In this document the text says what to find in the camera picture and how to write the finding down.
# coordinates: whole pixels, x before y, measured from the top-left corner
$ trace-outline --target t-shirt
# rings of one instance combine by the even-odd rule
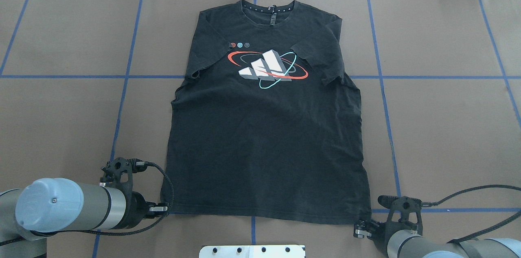
[[[341,22],[296,0],[199,14],[172,101],[172,211],[327,224],[371,216],[360,90],[344,71]]]

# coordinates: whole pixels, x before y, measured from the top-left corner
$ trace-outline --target white metal plate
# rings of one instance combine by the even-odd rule
[[[304,245],[204,246],[199,258],[305,258]]]

